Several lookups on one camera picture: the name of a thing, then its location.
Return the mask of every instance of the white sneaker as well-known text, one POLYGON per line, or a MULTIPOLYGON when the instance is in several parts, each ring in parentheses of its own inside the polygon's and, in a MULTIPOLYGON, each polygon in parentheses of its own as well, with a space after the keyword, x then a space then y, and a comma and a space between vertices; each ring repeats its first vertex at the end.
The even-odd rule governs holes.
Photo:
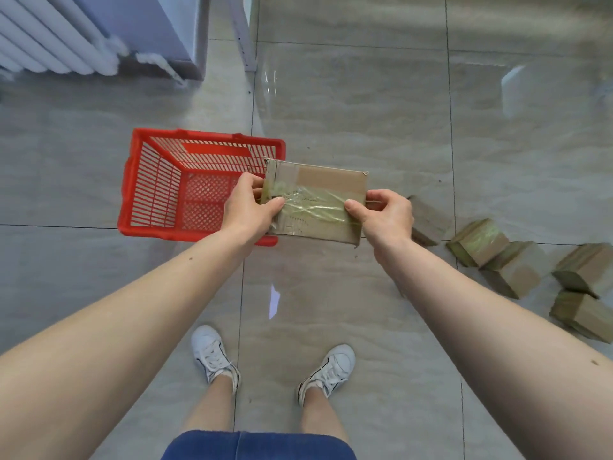
POLYGON ((240 385, 240 373, 226 356, 221 336, 210 326, 199 326, 192 334, 192 350, 198 366, 202 367, 210 384, 219 375, 232 378, 234 392, 240 385))
POLYGON ((330 350, 321 366, 302 381, 296 387, 298 403, 302 407, 305 402, 307 389, 313 386, 319 387, 326 396, 326 399, 345 381, 348 381, 354 366, 356 366, 356 354, 347 344, 341 344, 330 350))

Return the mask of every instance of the white radiator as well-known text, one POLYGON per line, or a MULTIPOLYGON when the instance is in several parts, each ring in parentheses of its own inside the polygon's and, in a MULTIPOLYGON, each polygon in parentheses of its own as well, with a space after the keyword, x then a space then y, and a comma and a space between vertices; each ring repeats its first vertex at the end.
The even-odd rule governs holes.
POLYGON ((9 71, 112 76, 124 49, 106 39, 73 0, 0 0, 0 67, 9 71))

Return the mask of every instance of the hand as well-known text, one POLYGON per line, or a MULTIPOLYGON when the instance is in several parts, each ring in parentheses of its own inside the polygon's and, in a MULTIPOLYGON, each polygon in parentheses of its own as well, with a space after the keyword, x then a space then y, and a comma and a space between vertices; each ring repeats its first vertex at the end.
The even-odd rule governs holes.
POLYGON ((366 207, 347 200, 345 209, 362 223, 364 234, 375 248, 375 258, 384 268, 384 254, 398 242, 411 239, 413 213, 411 202, 387 189, 369 190, 366 207))
POLYGON ((253 244, 269 230, 272 218, 285 203, 283 197, 274 198, 265 205, 257 199, 262 196, 264 179, 242 173, 224 208, 221 230, 234 231, 244 242, 253 244))

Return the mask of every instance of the tile floor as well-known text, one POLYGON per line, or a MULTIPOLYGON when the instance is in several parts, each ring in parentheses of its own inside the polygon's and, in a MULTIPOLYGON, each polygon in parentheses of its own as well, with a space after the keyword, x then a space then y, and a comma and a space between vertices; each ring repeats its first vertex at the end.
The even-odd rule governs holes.
MULTIPOLYGON (((254 75, 213 0, 203 83, 0 83, 0 351, 185 248, 114 229, 137 126, 283 138, 293 161, 369 170, 457 229, 490 216, 552 259, 613 242, 612 13, 611 0, 256 0, 254 75)), ((521 304, 546 316, 557 291, 548 278, 521 304)), ((520 457, 367 243, 257 248, 203 322, 243 372, 237 429, 295 430, 295 384, 347 341, 358 363, 332 403, 358 458, 520 457)), ((161 456, 205 390, 188 337, 95 459, 161 456)))

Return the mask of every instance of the person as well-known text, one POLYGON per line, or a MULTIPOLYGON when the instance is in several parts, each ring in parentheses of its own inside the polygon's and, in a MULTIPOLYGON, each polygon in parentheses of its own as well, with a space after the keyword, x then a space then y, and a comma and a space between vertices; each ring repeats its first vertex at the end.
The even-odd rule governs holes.
MULTIPOLYGON (((244 173, 219 232, 0 357, 0 458, 93 453, 283 206, 280 198, 256 202, 262 183, 244 173)), ((414 243, 409 200, 385 189, 367 199, 378 203, 345 206, 376 260, 519 451, 539 460, 610 458, 613 362, 414 243)), ((355 364, 348 346, 339 343, 299 385, 303 433, 224 433, 239 372, 214 329, 199 327, 192 343, 210 386, 165 460, 355 458, 327 399, 355 364)))

